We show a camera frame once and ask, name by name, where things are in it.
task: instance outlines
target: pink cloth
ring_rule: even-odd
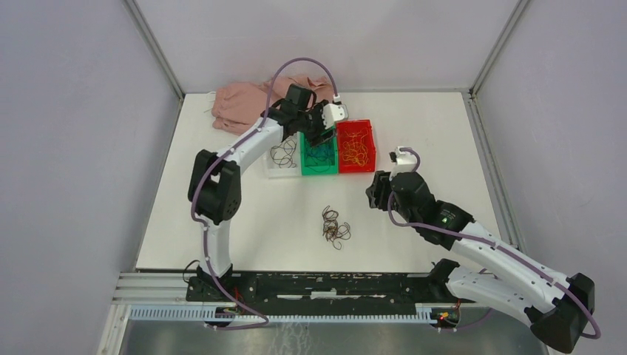
[[[326,77],[311,79],[306,75],[280,76],[274,82],[270,103],[284,98],[290,85],[296,84],[316,93],[318,102],[333,100],[333,87]],[[265,109],[270,81],[261,85],[250,82],[233,83],[216,91],[211,114],[216,118],[213,127],[235,135],[246,132]]]

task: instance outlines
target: brown string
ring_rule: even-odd
[[[326,206],[322,210],[322,235],[328,242],[333,244],[333,247],[337,250],[342,249],[342,242],[340,240],[350,239],[350,225],[346,222],[339,224],[337,221],[339,217],[338,211],[331,209],[331,206]]]

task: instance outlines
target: fabric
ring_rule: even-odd
[[[314,91],[318,102],[333,100],[333,87],[326,77],[312,79],[306,75],[280,76],[274,82],[271,104],[284,98],[292,84]],[[215,117],[213,127],[235,135],[246,132],[263,113],[269,88],[270,81],[261,85],[250,82],[233,83],[219,88],[211,109],[211,114]]]

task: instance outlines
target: table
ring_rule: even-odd
[[[213,129],[211,94],[186,95],[140,248],[138,269],[182,269],[201,259],[200,226],[189,216],[187,189],[194,158],[237,139]],[[470,122],[459,92],[347,92],[350,119],[370,119],[377,169],[390,170],[388,152],[411,146],[419,172],[436,198],[454,203],[499,236]],[[231,224],[235,270],[428,272],[446,257],[480,267],[368,207],[373,174],[268,179],[262,159],[242,178],[242,206]],[[321,212],[331,205],[352,238],[338,251],[322,236]]]

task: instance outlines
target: gray wall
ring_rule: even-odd
[[[577,354],[625,351],[626,33],[627,1],[533,1],[478,97],[529,254],[596,282]]]
[[[0,33],[0,354],[93,354],[177,101],[120,0],[3,1]]]
[[[138,0],[183,89],[318,59],[341,89],[469,87],[516,0]],[[312,64],[286,73],[323,73]]]

